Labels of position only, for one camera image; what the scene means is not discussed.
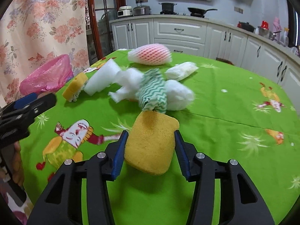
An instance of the green tablecloth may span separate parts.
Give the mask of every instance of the green tablecloth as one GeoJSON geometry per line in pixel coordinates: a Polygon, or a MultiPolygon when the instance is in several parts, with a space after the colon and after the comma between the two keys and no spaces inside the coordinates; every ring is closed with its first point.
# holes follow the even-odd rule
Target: green tablecloth
{"type": "MultiPolygon", "coordinates": [[[[116,63],[124,68],[133,66],[143,72],[153,68],[131,63],[127,60],[127,51],[113,52],[107,59],[112,57],[116,57],[116,63]]],[[[172,63],[159,66],[162,72],[186,61],[199,66],[197,72],[181,81],[194,91],[196,99],[185,110],[166,114],[179,121],[184,140],[193,143],[199,152],[222,162],[232,158],[238,160],[278,224],[300,193],[299,120],[286,93],[270,80],[232,65],[185,54],[173,53],[172,57],[172,63]],[[280,113],[269,105],[272,100],[284,105],[280,106],[280,113]],[[265,102],[264,107],[257,107],[265,102]]],[[[31,125],[31,135],[21,141],[21,146],[24,186],[33,203],[47,185],[49,175],[55,171],[48,160],[42,170],[36,165],[43,162],[42,151],[49,141],[58,136],[54,132],[57,122],[67,129],[85,119],[97,136],[113,134],[107,129],[115,129],[113,124],[119,125],[119,121],[133,125],[141,112],[138,103],[124,100],[117,104],[107,95],[119,87],[113,84],[92,97],[82,92],[75,103],[62,97],[63,87],[57,93],[56,107],[31,125]]],[[[103,151],[107,143],[109,141],[98,146],[86,141],[78,151],[86,160],[103,151]]],[[[213,224],[218,224],[220,207],[219,182],[216,184],[213,224]]],[[[181,175],[175,155],[170,169],[162,176],[144,174],[124,163],[121,175],[107,185],[117,225],[186,223],[194,183],[188,183],[181,175]]],[[[84,189],[82,194],[83,219],[87,224],[84,189]]]]}

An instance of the curtain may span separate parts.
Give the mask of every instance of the curtain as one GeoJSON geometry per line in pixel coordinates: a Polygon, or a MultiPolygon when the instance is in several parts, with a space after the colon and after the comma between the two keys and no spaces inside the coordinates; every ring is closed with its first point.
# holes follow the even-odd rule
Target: curtain
{"type": "Polygon", "coordinates": [[[13,0],[0,21],[0,95],[7,104],[49,59],[68,54],[74,75],[88,67],[85,1],[13,0]]]}

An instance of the white cabinet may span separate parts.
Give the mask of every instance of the white cabinet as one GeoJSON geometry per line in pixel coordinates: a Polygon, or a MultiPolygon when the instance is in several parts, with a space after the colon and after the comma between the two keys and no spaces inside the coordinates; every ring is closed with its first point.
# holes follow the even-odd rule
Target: white cabinet
{"type": "Polygon", "coordinates": [[[115,49],[135,49],[153,44],[153,19],[135,19],[112,23],[115,49]]]}
{"type": "Polygon", "coordinates": [[[254,69],[258,62],[259,50],[263,46],[263,43],[260,40],[257,40],[253,37],[248,37],[245,53],[241,67],[254,72],[254,69]]]}
{"type": "Polygon", "coordinates": [[[287,59],[279,75],[279,84],[291,99],[300,116],[300,66],[287,59]]]}
{"type": "Polygon", "coordinates": [[[228,29],[223,26],[209,24],[206,33],[204,57],[210,59],[223,58],[227,43],[228,29]]]}
{"type": "Polygon", "coordinates": [[[130,20],[130,30],[133,49],[154,43],[152,19],[130,20]]]}
{"type": "Polygon", "coordinates": [[[257,55],[254,72],[278,83],[279,73],[285,66],[287,56],[266,44],[258,50],[257,55]]]}
{"type": "Polygon", "coordinates": [[[154,19],[154,38],[205,44],[207,23],[188,19],[154,19]]]}
{"type": "Polygon", "coordinates": [[[154,42],[165,45],[171,52],[184,53],[199,57],[203,57],[204,55],[204,44],[168,39],[154,39],[154,42]]]}
{"type": "Polygon", "coordinates": [[[112,34],[116,50],[132,49],[131,29],[129,28],[129,21],[113,23],[112,34]]]}
{"type": "Polygon", "coordinates": [[[248,36],[244,33],[229,30],[224,59],[229,60],[235,66],[240,67],[247,44],[247,37],[248,36]]]}
{"type": "Polygon", "coordinates": [[[204,57],[214,60],[223,58],[240,67],[247,44],[247,37],[244,33],[210,24],[207,27],[204,57]]]}

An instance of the pink plastic bag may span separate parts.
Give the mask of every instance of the pink plastic bag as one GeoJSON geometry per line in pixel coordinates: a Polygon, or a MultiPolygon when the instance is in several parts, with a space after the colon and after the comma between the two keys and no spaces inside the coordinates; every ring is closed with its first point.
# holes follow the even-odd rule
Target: pink plastic bag
{"type": "Polygon", "coordinates": [[[74,77],[70,58],[67,54],[47,61],[31,73],[20,84],[20,93],[56,92],[74,77]]]}

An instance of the kitchen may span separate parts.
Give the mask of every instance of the kitchen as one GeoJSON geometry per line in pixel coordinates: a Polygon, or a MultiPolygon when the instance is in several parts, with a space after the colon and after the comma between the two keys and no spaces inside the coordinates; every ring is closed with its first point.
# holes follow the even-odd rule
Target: kitchen
{"type": "Polygon", "coordinates": [[[295,94],[300,92],[299,51],[286,46],[284,31],[289,27],[287,0],[126,0],[126,5],[135,15],[151,15],[130,17],[129,12],[111,21],[116,50],[161,43],[172,52],[228,60],[280,84],[300,114],[300,94],[295,94]],[[146,7],[140,7],[141,1],[146,7]],[[204,18],[193,8],[207,10],[204,18]],[[275,18],[281,32],[273,35],[275,18]]]}

